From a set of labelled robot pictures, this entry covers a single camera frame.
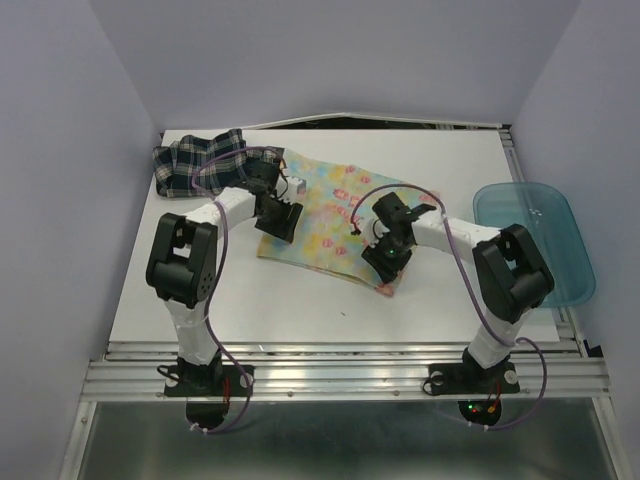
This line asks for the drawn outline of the pastel tie-dye skirt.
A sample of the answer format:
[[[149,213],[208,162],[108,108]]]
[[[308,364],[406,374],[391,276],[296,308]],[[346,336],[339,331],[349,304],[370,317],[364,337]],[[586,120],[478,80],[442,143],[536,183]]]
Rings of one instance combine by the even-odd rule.
[[[284,151],[288,171],[306,181],[299,197],[303,211],[294,241],[287,244],[265,234],[257,256],[325,273],[377,291],[385,297],[395,294],[401,279],[389,284],[361,257],[366,241],[351,233],[350,216],[360,222],[372,215],[372,205],[384,193],[371,195],[358,206],[361,196],[396,180],[357,167],[307,158],[290,149]]]

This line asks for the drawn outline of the navy plaid skirt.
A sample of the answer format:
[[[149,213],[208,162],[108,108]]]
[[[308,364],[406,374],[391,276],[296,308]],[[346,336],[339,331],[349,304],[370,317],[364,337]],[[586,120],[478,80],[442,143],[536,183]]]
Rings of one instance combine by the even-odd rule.
[[[245,181],[254,164],[279,165],[283,159],[280,147],[250,147],[238,128],[212,139],[185,135],[153,149],[156,193],[169,199],[217,195]]]

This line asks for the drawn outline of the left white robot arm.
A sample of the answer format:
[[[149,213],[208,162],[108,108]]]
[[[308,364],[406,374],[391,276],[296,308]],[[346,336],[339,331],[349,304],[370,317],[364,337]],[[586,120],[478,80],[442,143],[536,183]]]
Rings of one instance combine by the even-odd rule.
[[[248,176],[187,214],[158,221],[146,282],[164,302],[178,339],[177,359],[161,365],[165,395],[218,395],[228,388],[223,350],[211,334],[210,303],[221,277],[231,229],[249,220],[290,244],[303,207],[305,180],[275,164],[251,165]]]

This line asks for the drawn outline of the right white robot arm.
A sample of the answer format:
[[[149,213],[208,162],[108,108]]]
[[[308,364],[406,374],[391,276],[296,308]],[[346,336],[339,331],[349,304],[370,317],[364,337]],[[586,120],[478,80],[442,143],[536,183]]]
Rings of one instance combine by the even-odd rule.
[[[440,201],[406,205],[388,193],[370,216],[351,217],[355,235],[363,237],[363,259],[384,284],[395,281],[417,247],[451,255],[480,327],[456,363],[428,368],[423,390],[431,396],[517,393],[510,363],[527,315],[554,290],[553,275],[533,237],[522,225],[484,227],[450,217]]]

